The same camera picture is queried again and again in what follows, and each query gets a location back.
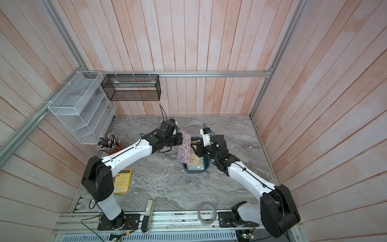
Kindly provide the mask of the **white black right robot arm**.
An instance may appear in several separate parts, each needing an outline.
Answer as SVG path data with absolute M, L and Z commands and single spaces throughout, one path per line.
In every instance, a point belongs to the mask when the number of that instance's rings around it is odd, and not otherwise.
M 259 204 L 240 202 L 233 207 L 237 218 L 245 222 L 260 223 L 273 237 L 279 238 L 301 221 L 290 190 L 276 186 L 255 174 L 239 158 L 228 151 L 223 135 L 203 135 L 203 140 L 191 143 L 198 157 L 207 157 L 228 177 L 241 183 Z

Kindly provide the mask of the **colourful small sticker sheet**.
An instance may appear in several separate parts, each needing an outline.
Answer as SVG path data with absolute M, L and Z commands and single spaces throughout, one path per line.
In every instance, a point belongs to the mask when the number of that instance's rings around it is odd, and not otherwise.
M 193 171 L 205 169 L 204 158 L 197 156 L 192 148 L 190 149 L 189 164 L 187 165 L 187 169 Z

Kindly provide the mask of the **pink sticker sheet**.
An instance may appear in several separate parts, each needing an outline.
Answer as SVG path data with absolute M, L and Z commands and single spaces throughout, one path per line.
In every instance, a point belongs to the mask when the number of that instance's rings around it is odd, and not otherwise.
M 184 163 L 190 163 L 190 149 L 191 149 L 191 135 L 188 134 L 185 130 L 181 131 L 182 134 L 182 144 L 179 147 L 177 159 Z

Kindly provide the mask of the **teal storage box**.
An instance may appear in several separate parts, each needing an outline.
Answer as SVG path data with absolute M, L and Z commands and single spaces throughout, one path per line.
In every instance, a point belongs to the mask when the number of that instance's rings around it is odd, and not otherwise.
M 183 168 L 187 173 L 197 174 L 205 173 L 210 166 L 209 158 L 206 156 L 198 157 L 194 149 L 190 148 L 189 164 L 183 163 Z

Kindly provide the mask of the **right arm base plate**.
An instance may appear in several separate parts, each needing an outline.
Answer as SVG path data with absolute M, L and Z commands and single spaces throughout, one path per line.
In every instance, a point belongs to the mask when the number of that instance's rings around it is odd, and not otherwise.
M 243 221 L 235 212 L 226 211 L 218 212 L 219 226 L 221 228 L 236 228 L 236 227 L 259 227 L 258 223 Z

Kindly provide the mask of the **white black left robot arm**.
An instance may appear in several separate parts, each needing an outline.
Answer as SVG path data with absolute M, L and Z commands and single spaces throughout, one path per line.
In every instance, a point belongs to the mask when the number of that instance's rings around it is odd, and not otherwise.
M 121 229 L 125 223 L 125 213 L 113 196 L 113 178 L 134 162 L 159 152 L 165 147 L 182 144 L 182 133 L 178 131 L 174 119 L 164 120 L 160 126 L 141 136 L 133 145 L 109 156 L 93 156 L 88 160 L 81 179 L 82 186 L 92 196 L 95 203 L 114 230 Z

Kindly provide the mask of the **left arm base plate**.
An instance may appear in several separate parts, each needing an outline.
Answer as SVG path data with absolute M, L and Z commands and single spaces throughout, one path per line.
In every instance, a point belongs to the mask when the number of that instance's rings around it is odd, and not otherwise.
M 114 220 L 109 220 L 104 214 L 99 219 L 98 231 L 119 231 L 119 230 L 130 230 L 135 231 L 139 227 L 140 214 L 128 214 L 121 213 Z

